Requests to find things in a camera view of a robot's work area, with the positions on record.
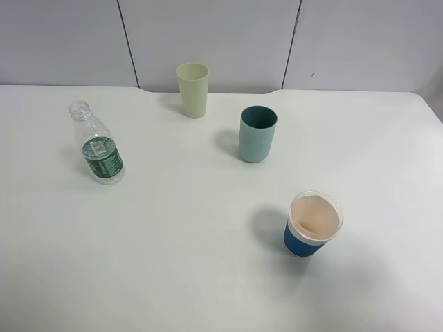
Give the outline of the teal plastic cup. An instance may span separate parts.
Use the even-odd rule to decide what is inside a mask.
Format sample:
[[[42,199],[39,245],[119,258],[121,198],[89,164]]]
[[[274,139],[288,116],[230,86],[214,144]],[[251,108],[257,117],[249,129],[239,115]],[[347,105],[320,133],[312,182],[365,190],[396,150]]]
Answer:
[[[265,106],[247,107],[240,116],[239,154],[248,163],[263,161],[271,150],[277,114]]]

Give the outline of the clear bottle green label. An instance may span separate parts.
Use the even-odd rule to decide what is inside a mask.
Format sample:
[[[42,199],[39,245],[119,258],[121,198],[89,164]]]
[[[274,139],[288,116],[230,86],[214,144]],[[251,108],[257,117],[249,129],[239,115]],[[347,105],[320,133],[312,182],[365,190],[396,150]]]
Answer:
[[[125,165],[110,130],[83,100],[71,103],[69,113],[75,140],[95,180],[103,185],[120,182]]]

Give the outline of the pale yellow plastic cup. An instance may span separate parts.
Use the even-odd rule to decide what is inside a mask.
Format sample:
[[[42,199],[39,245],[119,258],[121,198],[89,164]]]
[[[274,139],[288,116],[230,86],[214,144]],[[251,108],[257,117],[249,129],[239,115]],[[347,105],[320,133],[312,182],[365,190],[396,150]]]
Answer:
[[[176,70],[185,115],[192,119],[206,114],[209,70],[200,63],[190,62]]]

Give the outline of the blue sleeve paper cup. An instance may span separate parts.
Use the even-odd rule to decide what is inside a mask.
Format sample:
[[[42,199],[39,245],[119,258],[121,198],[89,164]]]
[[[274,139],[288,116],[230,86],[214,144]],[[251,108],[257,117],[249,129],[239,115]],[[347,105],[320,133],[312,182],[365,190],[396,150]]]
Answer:
[[[310,257],[331,241],[343,225],[340,205],[329,195],[307,190],[294,197],[284,230],[284,244],[298,257]]]

